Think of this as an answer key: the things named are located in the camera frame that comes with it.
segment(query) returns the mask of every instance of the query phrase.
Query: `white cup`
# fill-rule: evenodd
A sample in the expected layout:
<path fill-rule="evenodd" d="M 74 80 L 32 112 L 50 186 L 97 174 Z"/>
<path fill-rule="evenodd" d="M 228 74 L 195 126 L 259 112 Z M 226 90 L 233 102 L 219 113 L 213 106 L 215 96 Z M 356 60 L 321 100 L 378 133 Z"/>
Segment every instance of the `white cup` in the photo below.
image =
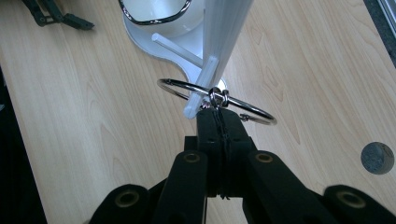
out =
<path fill-rule="evenodd" d="M 166 37 L 184 35 L 204 19 L 205 0 L 119 0 L 139 28 Z"/>

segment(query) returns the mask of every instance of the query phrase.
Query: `wood grain surface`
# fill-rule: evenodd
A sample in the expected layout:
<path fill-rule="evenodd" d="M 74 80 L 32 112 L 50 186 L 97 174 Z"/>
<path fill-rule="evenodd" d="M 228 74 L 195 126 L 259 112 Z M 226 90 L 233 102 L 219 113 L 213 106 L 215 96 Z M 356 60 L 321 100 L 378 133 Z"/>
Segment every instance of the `wood grain surface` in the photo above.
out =
<path fill-rule="evenodd" d="M 0 1 L 0 64 L 48 222 L 81 224 L 114 188 L 167 177 L 196 125 L 156 85 L 183 73 L 131 42 L 118 1 L 58 2 L 94 29 L 39 27 Z M 349 185 L 396 214 L 396 169 L 361 165 L 371 142 L 396 153 L 396 71 L 361 0 L 256 0 L 224 78 L 278 119 L 246 123 L 258 149 L 318 193 Z M 207 223 L 246 223 L 241 200 L 209 199 Z"/>

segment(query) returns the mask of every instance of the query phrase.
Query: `ring hinge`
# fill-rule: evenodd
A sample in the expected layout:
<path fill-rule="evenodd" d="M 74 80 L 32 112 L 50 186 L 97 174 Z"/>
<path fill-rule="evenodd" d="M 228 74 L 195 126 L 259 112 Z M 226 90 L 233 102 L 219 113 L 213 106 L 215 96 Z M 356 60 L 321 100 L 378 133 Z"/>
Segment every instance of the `ring hinge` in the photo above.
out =
<path fill-rule="evenodd" d="M 168 86 L 176 86 L 188 91 L 194 91 L 199 94 L 205 95 L 209 97 L 209 102 L 207 100 L 204 100 L 203 103 L 201 104 L 200 108 L 205 109 L 209 107 L 214 107 L 214 108 L 219 108 L 219 107 L 227 107 L 228 105 L 234 105 L 236 107 L 239 107 L 241 109 L 244 109 L 252 114 L 255 114 L 258 117 L 253 117 L 249 116 L 247 114 L 241 114 L 240 118 L 242 121 L 256 121 L 261 124 L 266 124 L 266 125 L 275 125 L 277 123 L 276 118 L 274 118 L 271 114 L 259 109 L 258 107 L 254 105 L 250 105 L 248 103 L 245 103 L 243 101 L 240 101 L 238 99 L 235 99 L 231 96 L 229 96 L 229 92 L 227 90 L 221 91 L 219 88 L 215 87 L 212 88 L 211 90 L 188 83 L 188 82 L 183 82 L 179 80 L 174 80 L 170 78 L 163 78 L 159 79 L 157 81 L 157 84 L 165 91 L 168 91 L 178 97 L 181 97 L 185 100 L 189 99 L 189 96 L 175 91 Z"/>

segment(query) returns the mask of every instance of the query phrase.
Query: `metal ring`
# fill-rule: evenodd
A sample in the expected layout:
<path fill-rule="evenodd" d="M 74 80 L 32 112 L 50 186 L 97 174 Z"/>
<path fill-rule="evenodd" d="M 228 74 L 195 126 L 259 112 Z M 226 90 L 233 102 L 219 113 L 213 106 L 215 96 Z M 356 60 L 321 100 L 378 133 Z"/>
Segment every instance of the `metal ring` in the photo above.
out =
<path fill-rule="evenodd" d="M 180 93 L 178 91 L 175 91 L 175 90 L 169 88 L 168 86 L 176 86 L 176 87 L 188 90 L 188 91 L 195 91 L 195 92 L 197 92 L 199 94 L 202 94 L 202 95 L 209 95 L 209 91 L 210 91 L 210 89 L 206 89 L 206 88 L 203 88 L 203 87 L 200 87 L 200 86 L 188 83 L 188 82 L 174 80 L 174 79 L 171 79 L 171 78 L 158 79 L 157 84 L 163 90 L 168 91 L 168 92 L 170 92 L 170 93 L 172 93 L 172 94 L 174 94 L 174 95 L 176 95 L 178 97 L 181 97 L 181 98 L 183 98 L 185 100 L 188 100 L 189 96 L 187 96 L 187 95 L 185 95 L 183 93 Z M 276 118 L 274 118 L 271 114 L 259 109 L 258 107 L 254 106 L 254 105 L 250 105 L 248 103 L 245 103 L 243 101 L 240 101 L 238 99 L 235 99 L 235 98 L 229 96 L 227 91 L 226 92 L 224 91 L 223 94 L 227 95 L 227 96 L 222 95 L 221 92 L 213 91 L 214 97 L 216 99 L 221 100 L 223 106 L 224 105 L 228 105 L 228 104 L 234 105 L 234 106 L 239 107 L 241 109 L 244 109 L 244 110 L 246 110 L 246 111 L 248 111 L 248 112 L 250 112 L 252 114 L 260 116 L 259 118 L 257 118 L 257 117 L 252 117 L 252 116 L 245 115 L 244 119 L 242 119 L 242 116 L 241 116 L 241 119 L 243 121 L 253 120 L 253 121 L 256 121 L 256 122 L 259 122 L 259 123 L 262 123 L 262 124 L 266 124 L 266 125 L 275 125 L 277 123 Z"/>

